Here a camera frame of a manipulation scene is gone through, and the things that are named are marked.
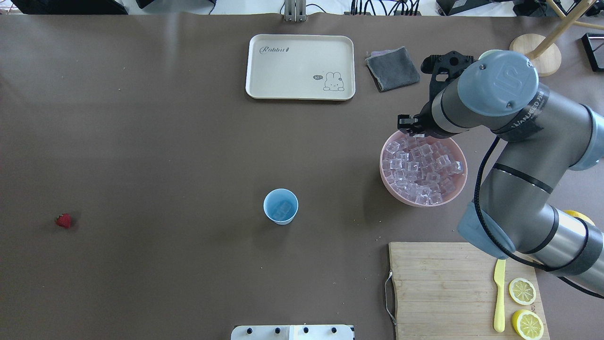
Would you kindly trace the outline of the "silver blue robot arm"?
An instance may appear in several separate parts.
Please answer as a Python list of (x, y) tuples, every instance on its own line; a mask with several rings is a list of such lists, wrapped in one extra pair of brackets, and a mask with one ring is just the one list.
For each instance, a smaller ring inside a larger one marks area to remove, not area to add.
[(475, 59), (451, 51), (428, 56), (420, 68), (434, 77), (429, 101), (416, 116), (399, 115), (399, 131), (449, 138), (484, 126), (495, 135), (459, 234), (494, 258), (602, 298), (602, 231), (548, 204), (565, 172), (600, 162), (602, 116), (541, 84), (520, 52), (490, 50)]

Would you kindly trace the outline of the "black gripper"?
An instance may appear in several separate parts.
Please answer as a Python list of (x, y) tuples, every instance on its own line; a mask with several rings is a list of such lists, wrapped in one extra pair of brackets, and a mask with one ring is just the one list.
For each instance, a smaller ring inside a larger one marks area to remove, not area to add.
[(424, 134), (434, 138), (450, 138), (453, 133), (445, 131), (440, 127), (432, 114), (432, 103), (427, 102), (422, 108), (420, 114), (398, 115), (397, 129), (411, 130), (414, 134)]

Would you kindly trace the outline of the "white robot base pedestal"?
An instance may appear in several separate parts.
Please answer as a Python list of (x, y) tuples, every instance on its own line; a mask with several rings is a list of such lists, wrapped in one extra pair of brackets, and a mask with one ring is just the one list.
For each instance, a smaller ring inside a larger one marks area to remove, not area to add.
[(354, 340), (353, 325), (240, 325), (231, 332), (231, 340)]

